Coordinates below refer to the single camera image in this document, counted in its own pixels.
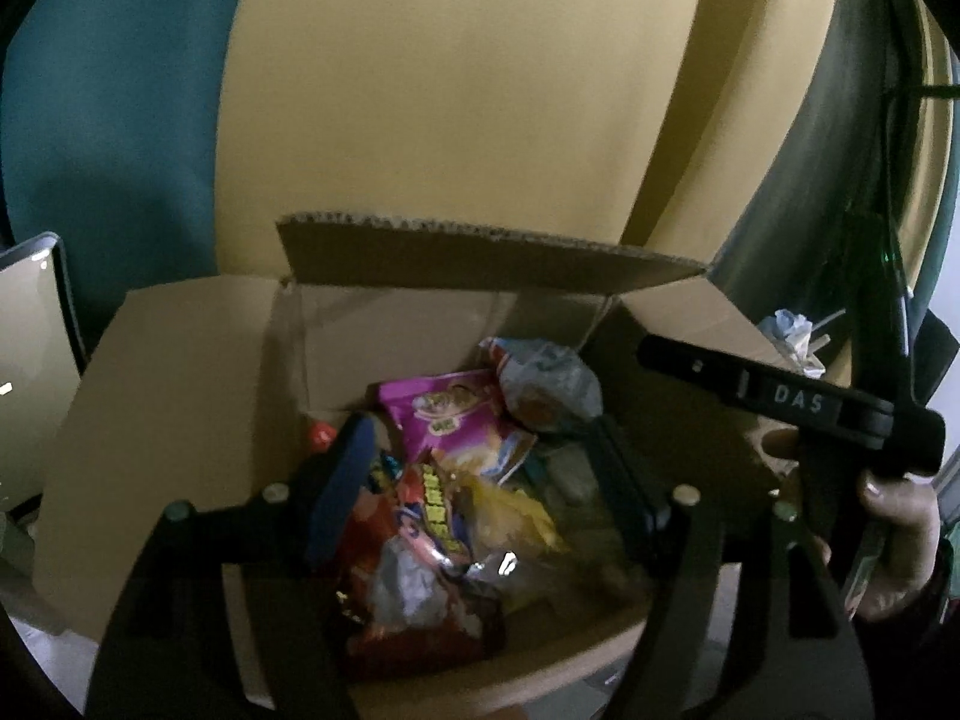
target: cardboard box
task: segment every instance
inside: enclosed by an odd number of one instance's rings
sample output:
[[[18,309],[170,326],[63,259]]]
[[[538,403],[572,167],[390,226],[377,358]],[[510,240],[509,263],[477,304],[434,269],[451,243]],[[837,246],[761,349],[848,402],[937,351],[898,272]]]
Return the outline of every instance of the cardboard box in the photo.
[[[582,347],[606,408],[669,482],[768,505],[769,473],[707,395],[643,371],[643,328],[776,362],[696,263],[635,248],[440,223],[297,215],[295,279],[218,276],[130,293],[51,459],[35,585],[99,640],[163,507],[233,505],[287,479],[303,412],[371,402],[371,385],[462,370],[491,334]],[[357,685],[364,717],[458,717],[528,701],[627,654],[648,599],[589,624],[531,608],[507,651],[440,675]]]

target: corrugated cardboard edge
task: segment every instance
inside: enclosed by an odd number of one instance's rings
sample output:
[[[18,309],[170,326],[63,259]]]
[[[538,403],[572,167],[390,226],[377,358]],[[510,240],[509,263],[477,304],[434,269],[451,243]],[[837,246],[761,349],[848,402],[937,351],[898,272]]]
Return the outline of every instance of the corrugated cardboard edge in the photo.
[[[352,214],[343,211],[301,211],[288,214],[277,222],[277,227],[292,223],[348,224],[354,227],[371,227],[385,230],[404,230],[407,232],[440,233],[443,235],[466,235],[485,238],[488,241],[517,241],[525,244],[550,245],[551,247],[577,248],[578,250],[600,251],[619,256],[656,259],[691,266],[703,271],[704,265],[685,257],[674,257],[644,250],[631,245],[602,244],[586,241],[582,238],[570,238],[563,235],[551,235],[528,230],[515,230],[507,227],[493,227],[486,224],[467,224],[459,221],[431,220],[430,218],[383,217],[376,214]]]
[[[608,295],[704,272],[638,247],[440,220],[310,212],[277,230],[304,284]]]

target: candy wrapper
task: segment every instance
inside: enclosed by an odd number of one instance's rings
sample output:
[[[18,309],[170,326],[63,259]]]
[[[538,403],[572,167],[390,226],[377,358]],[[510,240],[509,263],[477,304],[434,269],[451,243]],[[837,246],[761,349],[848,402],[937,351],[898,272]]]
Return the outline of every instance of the candy wrapper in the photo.
[[[486,338],[507,410],[537,433],[575,434],[603,413],[600,382],[573,349],[550,341]]]
[[[379,397],[403,434],[407,461],[427,458],[499,483],[536,442],[506,418],[489,370],[387,382]]]

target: crumpled plastic bag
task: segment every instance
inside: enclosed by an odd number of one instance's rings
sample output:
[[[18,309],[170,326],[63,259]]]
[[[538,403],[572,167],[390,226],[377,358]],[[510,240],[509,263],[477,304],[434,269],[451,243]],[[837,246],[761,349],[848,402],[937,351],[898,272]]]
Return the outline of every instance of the crumpled plastic bag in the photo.
[[[438,628],[448,615],[449,595],[437,572],[424,565],[400,536],[389,539],[380,552],[380,564],[367,585],[367,607],[373,623],[401,631]],[[479,620],[467,629],[479,638]]]
[[[507,410],[528,430],[575,434],[603,413],[600,381],[579,355],[538,338],[485,338]]]
[[[781,308],[773,317],[762,319],[757,328],[784,357],[800,367],[803,375],[819,379],[827,372],[827,367],[810,352],[813,322],[803,314]]]

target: screw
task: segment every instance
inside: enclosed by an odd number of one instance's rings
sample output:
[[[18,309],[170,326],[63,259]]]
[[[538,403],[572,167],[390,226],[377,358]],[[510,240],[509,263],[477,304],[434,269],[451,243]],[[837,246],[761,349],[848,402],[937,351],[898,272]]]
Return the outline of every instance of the screw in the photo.
[[[267,503],[286,503],[287,498],[290,497],[290,488],[282,482],[274,482],[272,485],[263,488],[262,494]]]
[[[163,516],[170,522],[183,522],[184,519],[190,517],[192,512],[193,507],[190,506],[188,501],[174,501],[172,504],[168,504],[167,508],[163,510]]]
[[[777,519],[781,519],[784,522],[793,522],[799,516],[800,513],[797,511],[797,507],[792,503],[776,501],[774,504],[774,517]]]
[[[681,506],[696,506],[700,502],[700,491],[693,485],[677,485],[673,488],[673,499]]]

